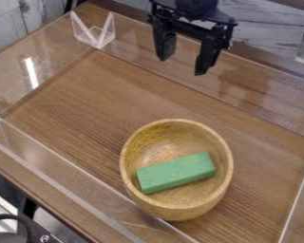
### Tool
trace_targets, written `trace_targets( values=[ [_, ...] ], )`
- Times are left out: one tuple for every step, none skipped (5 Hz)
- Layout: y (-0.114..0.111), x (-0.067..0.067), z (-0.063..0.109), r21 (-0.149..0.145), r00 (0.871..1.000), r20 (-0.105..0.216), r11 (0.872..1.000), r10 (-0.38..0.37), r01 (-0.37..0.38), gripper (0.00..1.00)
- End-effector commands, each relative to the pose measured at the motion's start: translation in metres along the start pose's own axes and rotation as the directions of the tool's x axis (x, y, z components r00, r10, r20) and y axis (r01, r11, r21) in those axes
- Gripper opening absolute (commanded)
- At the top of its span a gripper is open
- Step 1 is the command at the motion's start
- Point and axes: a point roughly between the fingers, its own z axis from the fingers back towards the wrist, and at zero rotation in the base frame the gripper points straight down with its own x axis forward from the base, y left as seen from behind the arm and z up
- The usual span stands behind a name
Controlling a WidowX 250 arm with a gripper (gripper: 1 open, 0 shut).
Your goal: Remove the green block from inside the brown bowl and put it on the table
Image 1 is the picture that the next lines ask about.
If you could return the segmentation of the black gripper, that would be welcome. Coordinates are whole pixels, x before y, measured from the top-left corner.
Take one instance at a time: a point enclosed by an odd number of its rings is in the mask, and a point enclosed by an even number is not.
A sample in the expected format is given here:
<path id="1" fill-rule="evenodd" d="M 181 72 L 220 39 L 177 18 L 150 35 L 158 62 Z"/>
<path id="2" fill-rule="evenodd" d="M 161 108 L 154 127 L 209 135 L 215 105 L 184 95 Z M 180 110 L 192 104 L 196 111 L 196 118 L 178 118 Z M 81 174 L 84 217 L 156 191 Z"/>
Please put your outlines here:
<path id="1" fill-rule="evenodd" d="M 174 53 L 176 32 L 172 26 L 199 29 L 196 21 L 211 22 L 231 35 L 237 25 L 236 19 L 217 7 L 217 0 L 149 0 L 154 49 L 164 62 Z M 195 75 L 204 75 L 216 64 L 223 48 L 223 40 L 208 35 L 200 40 L 200 52 L 195 61 Z"/>

